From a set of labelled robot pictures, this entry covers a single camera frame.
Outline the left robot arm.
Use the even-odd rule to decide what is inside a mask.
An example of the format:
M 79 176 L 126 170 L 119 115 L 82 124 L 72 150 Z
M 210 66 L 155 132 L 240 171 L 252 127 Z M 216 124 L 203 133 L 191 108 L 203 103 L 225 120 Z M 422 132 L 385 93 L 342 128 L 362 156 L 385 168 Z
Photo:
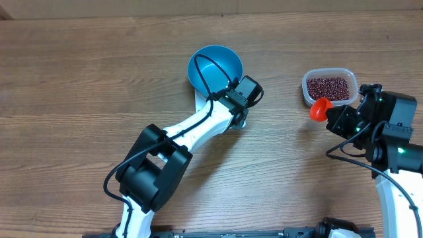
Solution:
M 195 150 L 230 128 L 242 129 L 249 108 L 263 94 L 245 76 L 209 93 L 203 107 L 184 121 L 164 129 L 148 125 L 114 172 L 124 211 L 112 236 L 149 237 L 155 212 L 174 194 Z

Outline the red measuring scoop blue handle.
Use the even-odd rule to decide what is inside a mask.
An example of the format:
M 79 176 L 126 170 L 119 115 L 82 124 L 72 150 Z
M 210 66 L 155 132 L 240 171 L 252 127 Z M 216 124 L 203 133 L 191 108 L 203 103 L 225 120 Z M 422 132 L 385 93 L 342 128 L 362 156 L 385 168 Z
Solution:
M 327 110 L 332 107 L 332 102 L 326 97 L 322 97 L 316 100 L 310 108 L 309 117 L 316 122 L 323 122 L 328 118 L 326 115 Z

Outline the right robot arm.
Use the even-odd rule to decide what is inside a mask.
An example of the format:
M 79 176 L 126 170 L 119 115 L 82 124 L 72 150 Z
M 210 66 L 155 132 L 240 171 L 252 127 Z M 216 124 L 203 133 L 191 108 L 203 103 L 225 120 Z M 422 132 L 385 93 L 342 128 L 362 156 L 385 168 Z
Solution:
M 361 85 L 360 105 L 325 111 L 327 129 L 351 143 L 366 158 L 381 202 L 384 237 L 422 236 L 422 146 L 410 142 L 417 100 Z

